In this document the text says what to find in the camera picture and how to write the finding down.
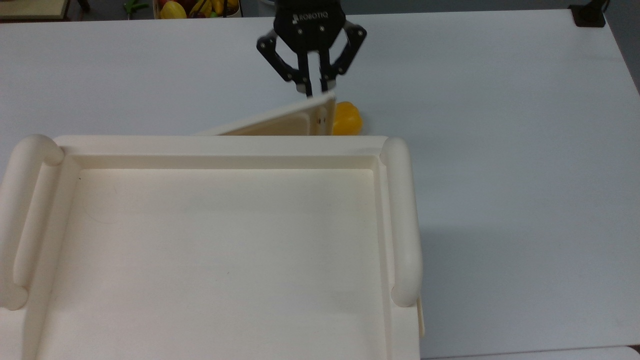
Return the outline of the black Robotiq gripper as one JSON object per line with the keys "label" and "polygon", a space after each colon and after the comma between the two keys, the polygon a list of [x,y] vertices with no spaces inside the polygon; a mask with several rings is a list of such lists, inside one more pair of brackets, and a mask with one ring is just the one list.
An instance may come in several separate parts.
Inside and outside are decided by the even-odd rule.
{"label": "black Robotiq gripper", "polygon": [[[322,93],[336,86],[336,78],[345,75],[367,36],[360,25],[346,22],[340,0],[276,0],[273,29],[258,38],[256,48],[285,82],[307,98],[313,96],[308,55],[297,53],[298,67],[286,63],[277,52],[278,37],[294,52],[303,44],[306,51],[318,52],[318,70]],[[336,60],[330,61],[330,48],[343,30],[346,44]]]}

